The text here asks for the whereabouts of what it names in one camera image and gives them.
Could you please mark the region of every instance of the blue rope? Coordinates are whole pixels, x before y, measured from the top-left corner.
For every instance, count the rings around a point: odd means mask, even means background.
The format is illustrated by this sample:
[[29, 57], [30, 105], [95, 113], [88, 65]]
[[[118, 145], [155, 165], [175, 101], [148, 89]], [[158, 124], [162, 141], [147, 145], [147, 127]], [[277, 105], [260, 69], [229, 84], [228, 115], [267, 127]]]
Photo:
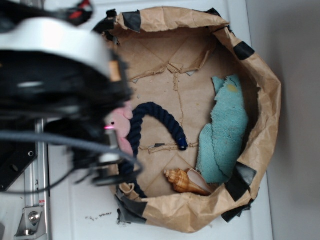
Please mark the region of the blue rope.
[[[134, 111], [133, 111], [133, 118], [130, 120], [131, 123], [131, 130], [127, 137], [128, 141], [131, 144], [133, 155], [137, 157], [138, 149], [140, 146], [141, 140], [141, 130], [142, 130], [142, 123], [143, 118], [149, 115], [158, 119], [163, 125], [166, 126], [168, 131], [171, 133], [173, 139], [178, 144], [180, 150], [184, 151], [187, 149], [187, 138], [184, 133], [184, 130], [179, 125], [179, 123], [175, 120], [174, 116], [172, 116], [167, 110], [164, 110], [161, 106], [155, 104], [154, 102], [147, 102], [140, 104]], [[130, 174], [134, 171], [135, 165], [132, 164], [130, 161], [124, 160], [123, 163], [119, 165], [119, 172], [120, 174], [126, 175]], [[140, 195], [141, 198], [147, 198], [145, 193], [142, 191], [140, 186], [135, 179], [131, 183], [134, 183], [134, 190], [136, 193]]]

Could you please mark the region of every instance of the pink plush toy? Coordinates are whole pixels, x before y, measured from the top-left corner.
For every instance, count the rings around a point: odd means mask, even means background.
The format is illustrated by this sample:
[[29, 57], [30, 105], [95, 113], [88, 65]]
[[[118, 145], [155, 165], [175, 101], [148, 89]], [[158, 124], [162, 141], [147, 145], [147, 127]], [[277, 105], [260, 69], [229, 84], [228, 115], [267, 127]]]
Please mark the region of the pink plush toy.
[[130, 120], [134, 117], [132, 113], [132, 105], [130, 101], [124, 103], [124, 107], [115, 109], [108, 120], [108, 124], [113, 126], [116, 130], [118, 143], [120, 149], [133, 156], [134, 152], [132, 150], [131, 144], [126, 139], [130, 133], [131, 125]]

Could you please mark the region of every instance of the paper bag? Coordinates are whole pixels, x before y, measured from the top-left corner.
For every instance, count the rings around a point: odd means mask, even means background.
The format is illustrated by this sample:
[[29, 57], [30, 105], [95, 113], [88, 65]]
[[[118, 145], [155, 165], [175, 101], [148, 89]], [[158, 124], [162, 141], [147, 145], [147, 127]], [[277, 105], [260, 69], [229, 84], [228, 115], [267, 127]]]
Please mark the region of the paper bag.
[[[221, 215], [231, 220], [256, 199], [274, 153], [281, 83], [214, 9], [155, 7], [122, 13], [112, 21], [113, 29], [104, 36], [129, 65], [133, 108], [147, 102], [162, 106], [179, 122], [188, 142], [188, 149], [179, 151], [159, 121], [144, 118], [137, 157], [145, 171], [137, 182], [148, 198], [140, 198], [132, 184], [114, 187], [119, 220], [185, 233], [196, 232]], [[195, 168], [199, 135], [211, 122], [215, 105], [211, 79], [233, 74], [240, 78], [249, 116], [233, 175], [210, 196], [176, 193], [164, 170]]]

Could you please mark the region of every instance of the yellow stain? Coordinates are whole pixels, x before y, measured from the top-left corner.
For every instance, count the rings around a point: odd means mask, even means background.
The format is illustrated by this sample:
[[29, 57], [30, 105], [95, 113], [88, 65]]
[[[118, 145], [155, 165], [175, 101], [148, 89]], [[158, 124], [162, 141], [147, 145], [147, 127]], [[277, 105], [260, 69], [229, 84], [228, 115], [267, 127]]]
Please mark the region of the yellow stain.
[[228, 84], [228, 90], [233, 93], [238, 92], [238, 89], [234, 85], [231, 85], [231, 84]]

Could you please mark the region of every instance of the teal towel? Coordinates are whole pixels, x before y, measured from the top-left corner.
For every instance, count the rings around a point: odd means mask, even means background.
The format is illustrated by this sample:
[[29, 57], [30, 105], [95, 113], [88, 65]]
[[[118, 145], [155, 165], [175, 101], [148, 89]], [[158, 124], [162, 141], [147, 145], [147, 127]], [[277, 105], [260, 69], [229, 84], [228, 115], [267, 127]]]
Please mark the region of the teal towel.
[[238, 76], [212, 80], [216, 105], [211, 112], [212, 123], [199, 136], [196, 169], [207, 183], [222, 184], [232, 176], [249, 118]]

